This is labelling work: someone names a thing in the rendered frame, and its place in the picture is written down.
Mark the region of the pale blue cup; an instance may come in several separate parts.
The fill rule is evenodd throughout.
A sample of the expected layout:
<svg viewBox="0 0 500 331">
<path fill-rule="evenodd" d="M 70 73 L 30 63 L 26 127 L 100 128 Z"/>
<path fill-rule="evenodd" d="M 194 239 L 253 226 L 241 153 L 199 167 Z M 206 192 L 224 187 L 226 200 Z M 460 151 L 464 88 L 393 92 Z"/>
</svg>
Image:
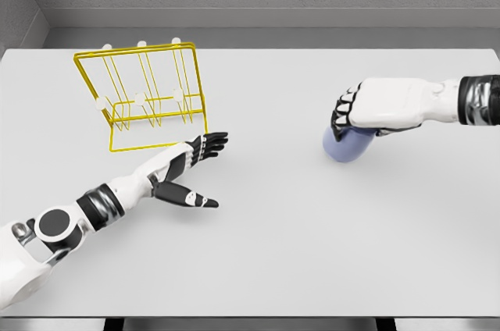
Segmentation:
<svg viewBox="0 0 500 331">
<path fill-rule="evenodd" d="M 333 130 L 328 127 L 323 133 L 323 149 L 336 162 L 352 162 L 369 147 L 377 130 L 348 127 L 340 141 L 336 141 Z"/>
</svg>

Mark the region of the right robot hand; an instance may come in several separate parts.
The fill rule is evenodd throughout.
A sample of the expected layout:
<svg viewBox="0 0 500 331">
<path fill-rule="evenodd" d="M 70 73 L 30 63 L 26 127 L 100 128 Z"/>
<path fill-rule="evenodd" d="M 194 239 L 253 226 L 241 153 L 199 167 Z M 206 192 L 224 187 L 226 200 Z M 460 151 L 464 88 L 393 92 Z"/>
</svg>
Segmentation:
<svg viewBox="0 0 500 331">
<path fill-rule="evenodd" d="M 374 130 L 378 136 L 422 125 L 430 82 L 419 78 L 368 78 L 350 87 L 336 102 L 330 118 L 339 142 L 350 128 Z"/>
</svg>

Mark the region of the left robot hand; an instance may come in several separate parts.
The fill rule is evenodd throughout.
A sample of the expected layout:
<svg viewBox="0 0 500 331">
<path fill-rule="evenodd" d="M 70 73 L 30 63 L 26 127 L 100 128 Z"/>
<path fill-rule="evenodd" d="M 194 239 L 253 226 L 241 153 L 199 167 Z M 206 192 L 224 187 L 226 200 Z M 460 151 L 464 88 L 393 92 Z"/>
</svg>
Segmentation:
<svg viewBox="0 0 500 331">
<path fill-rule="evenodd" d="M 191 141 L 168 147 L 161 153 L 168 165 L 151 173 L 152 196 L 173 205 L 189 208 L 218 208 L 219 203 L 211 198 L 174 183 L 185 171 L 207 158 L 219 155 L 228 142 L 228 132 L 206 133 Z"/>
</svg>

